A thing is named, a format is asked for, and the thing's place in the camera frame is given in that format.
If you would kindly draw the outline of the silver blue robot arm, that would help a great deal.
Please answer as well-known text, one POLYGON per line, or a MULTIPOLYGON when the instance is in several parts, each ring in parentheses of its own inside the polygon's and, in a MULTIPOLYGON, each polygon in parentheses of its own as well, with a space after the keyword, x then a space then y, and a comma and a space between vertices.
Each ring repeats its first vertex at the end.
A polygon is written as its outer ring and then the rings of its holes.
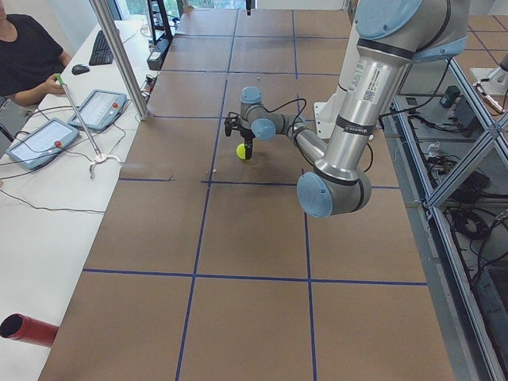
POLYGON ((244 138, 245 157, 254 139, 284 135, 313 169, 298 180, 302 209, 322 218, 362 209, 371 183, 358 168, 379 115, 394 97, 402 68, 413 62, 450 59, 466 45, 468 1, 361 1, 352 25, 359 53, 329 141, 324 142, 298 115, 271 112, 257 87, 241 92, 241 112, 229 114, 225 134, 244 138))

